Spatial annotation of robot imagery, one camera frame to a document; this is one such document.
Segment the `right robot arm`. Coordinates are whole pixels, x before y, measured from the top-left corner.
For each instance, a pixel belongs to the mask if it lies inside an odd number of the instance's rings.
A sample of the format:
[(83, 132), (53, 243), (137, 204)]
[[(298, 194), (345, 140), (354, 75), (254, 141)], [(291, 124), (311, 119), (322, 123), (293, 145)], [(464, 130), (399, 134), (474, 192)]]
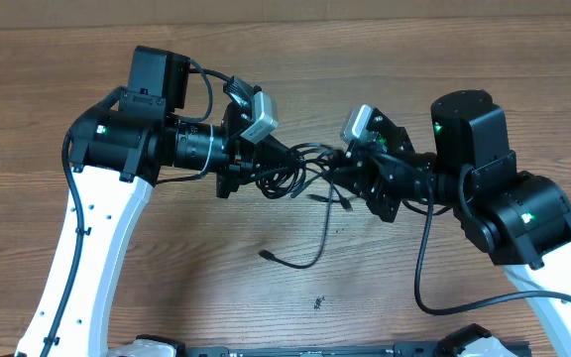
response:
[(346, 150), (332, 181), (392, 222), (411, 203), (427, 219), (452, 210), (465, 237), (514, 285), (478, 307), (526, 300), (560, 356), (571, 356), (571, 202), (550, 178), (522, 171), (504, 110), (484, 90), (445, 94), (430, 107), (432, 153), (417, 152), (403, 127), (362, 106), (348, 117)]

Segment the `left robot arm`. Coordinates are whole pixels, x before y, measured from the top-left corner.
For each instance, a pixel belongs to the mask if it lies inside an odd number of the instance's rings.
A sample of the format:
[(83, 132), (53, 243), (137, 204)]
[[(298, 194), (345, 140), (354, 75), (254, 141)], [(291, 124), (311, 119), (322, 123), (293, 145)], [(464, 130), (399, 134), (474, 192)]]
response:
[(129, 80), (67, 130), (61, 163), (67, 210), (37, 311), (17, 344), (20, 356), (106, 356), (111, 307), (126, 251), (164, 167), (187, 180), (216, 177), (227, 197), (257, 183), (287, 194), (301, 167), (296, 150), (275, 139), (274, 102), (261, 88), (224, 78), (230, 102), (220, 125), (185, 117), (188, 78), (211, 72), (194, 59), (139, 46)]

